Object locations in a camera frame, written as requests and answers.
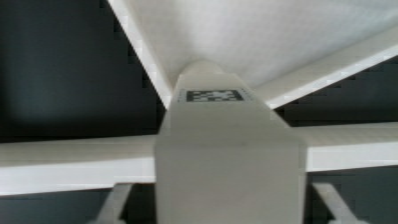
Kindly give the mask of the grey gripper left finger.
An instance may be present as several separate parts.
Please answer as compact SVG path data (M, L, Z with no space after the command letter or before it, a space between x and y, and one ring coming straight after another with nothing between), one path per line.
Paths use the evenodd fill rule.
M87 224L126 224L121 219L121 214L124 211L131 187L131 183L117 183L114 185L98 216Z

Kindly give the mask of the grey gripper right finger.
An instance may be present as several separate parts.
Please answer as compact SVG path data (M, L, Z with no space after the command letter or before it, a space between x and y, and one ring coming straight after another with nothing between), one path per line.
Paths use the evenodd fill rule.
M313 188L332 214L332 220L327 224L369 224L368 221L357 218L334 185L325 182L314 182Z

